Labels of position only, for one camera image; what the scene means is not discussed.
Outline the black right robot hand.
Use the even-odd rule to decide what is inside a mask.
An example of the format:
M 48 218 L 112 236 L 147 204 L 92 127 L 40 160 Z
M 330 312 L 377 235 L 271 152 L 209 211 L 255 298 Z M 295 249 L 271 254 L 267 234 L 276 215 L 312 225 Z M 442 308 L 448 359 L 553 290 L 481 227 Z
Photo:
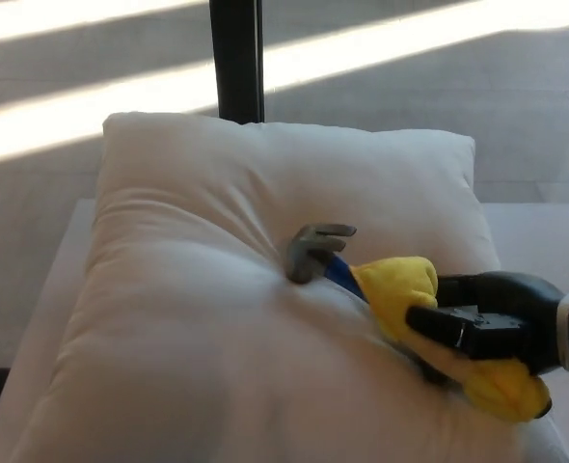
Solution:
M 560 366 L 556 313 L 562 298 L 556 286 L 524 273 L 441 276 L 438 307 L 417 304 L 405 320 L 470 360 L 518 359 L 536 375 Z

